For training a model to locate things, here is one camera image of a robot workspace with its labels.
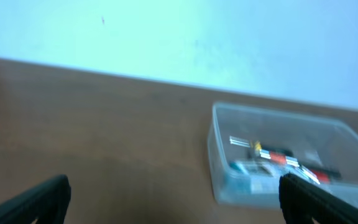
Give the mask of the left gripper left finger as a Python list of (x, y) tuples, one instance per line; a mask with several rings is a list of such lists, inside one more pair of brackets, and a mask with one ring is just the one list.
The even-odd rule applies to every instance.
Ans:
[(71, 200), (64, 174), (52, 177), (0, 204), (0, 223), (63, 224)]

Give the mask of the small black orange hammer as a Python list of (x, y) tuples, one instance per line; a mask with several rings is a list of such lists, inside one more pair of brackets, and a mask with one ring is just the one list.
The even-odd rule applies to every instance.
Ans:
[(287, 172), (294, 173), (305, 180), (315, 184), (329, 184), (332, 180), (341, 180), (341, 173), (332, 168), (314, 165), (309, 162), (299, 161), (292, 151), (284, 148), (268, 147), (262, 144), (259, 153), (251, 155), (258, 159), (265, 159), (284, 168)]

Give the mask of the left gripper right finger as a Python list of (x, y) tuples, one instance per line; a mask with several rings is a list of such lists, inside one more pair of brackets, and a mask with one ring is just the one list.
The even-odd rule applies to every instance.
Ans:
[(358, 208), (295, 174), (281, 176), (279, 201), (286, 224), (358, 224)]

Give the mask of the blue white cardboard box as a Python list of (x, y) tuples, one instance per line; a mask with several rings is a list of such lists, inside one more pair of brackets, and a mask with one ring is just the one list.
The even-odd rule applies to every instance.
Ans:
[(229, 167), (239, 176), (234, 188), (244, 194), (276, 194), (282, 170), (269, 162), (232, 161)]

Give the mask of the thin yellow black screwdriver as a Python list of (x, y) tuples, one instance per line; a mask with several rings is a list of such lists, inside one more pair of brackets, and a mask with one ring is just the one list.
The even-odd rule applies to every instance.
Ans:
[(248, 139), (242, 139), (242, 138), (230, 136), (229, 142), (236, 146), (248, 148), (253, 153), (259, 153), (263, 149), (260, 141), (251, 141)]

